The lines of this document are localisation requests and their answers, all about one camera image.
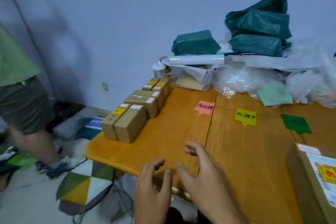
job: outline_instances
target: geometric patterned rug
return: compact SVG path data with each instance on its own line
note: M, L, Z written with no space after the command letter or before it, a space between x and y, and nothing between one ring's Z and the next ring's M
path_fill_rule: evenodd
M56 193L58 209L70 216L80 215L100 203L112 187L114 168L86 160L69 172Z

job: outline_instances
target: black cable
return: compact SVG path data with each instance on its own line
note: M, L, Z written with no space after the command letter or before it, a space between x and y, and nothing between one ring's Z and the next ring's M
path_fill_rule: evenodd
M51 79L51 76L50 76L50 74L49 74L49 72L48 72L48 69L47 69L47 66L46 66L46 62L44 61L44 58L43 58L43 56L41 55L40 48L39 48L39 47L37 46L37 44L36 44L36 41L35 41L35 39L34 39L34 35L33 35L32 31L30 30L30 28L29 28L29 26L28 26L28 23L27 23L27 21L26 21L26 19L25 19L25 17L23 16L23 13L22 13L22 11L21 11L21 9L20 9L20 6L19 6L18 2L17 2L16 0L13 0L13 2L14 2L14 5L15 5L16 9L18 10L18 12L19 12L19 14L20 14L20 17L21 17L21 19L22 19L22 21L23 21L23 24L24 24L24 26L25 26L25 28L26 28L26 30L27 30L27 32L28 32L28 35L29 35L29 37L30 37L30 40L31 40L31 42L32 42L32 44L33 44L33 46L34 46L34 48L35 48L37 54L38 54L39 57L40 57L40 60L41 60L41 62L42 62L42 65L44 66L44 70L45 70L45 72L46 72L46 74L47 74L47 76L48 76L48 78L49 78L49 81L50 81L50 85L51 85L51 89L52 89L53 95L54 95L54 97L56 97L56 95L55 95L55 93L56 93L55 86L54 86L53 81L52 81L52 79Z

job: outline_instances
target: light blue wall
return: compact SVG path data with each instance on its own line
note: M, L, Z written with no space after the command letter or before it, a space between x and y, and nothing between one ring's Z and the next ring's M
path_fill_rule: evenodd
M259 0L18 1L48 61L57 94L112 109L152 77L152 64L171 54L178 34L209 29L219 40L228 33L225 14ZM328 32L336 25L335 0L288 3L295 37L334 38ZM23 47L31 51L28 44ZM109 92L102 82L109 84Z

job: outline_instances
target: gray shorts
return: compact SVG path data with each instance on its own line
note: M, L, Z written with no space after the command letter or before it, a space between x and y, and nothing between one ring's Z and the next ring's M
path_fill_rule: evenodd
M53 119L53 109L36 76L0 87L0 116L25 135L45 129Z

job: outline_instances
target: white roll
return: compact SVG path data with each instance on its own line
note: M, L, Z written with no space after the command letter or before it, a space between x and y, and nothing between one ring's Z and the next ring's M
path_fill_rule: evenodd
M224 64L224 54L217 55L187 55L168 57L171 66L176 65L221 65Z

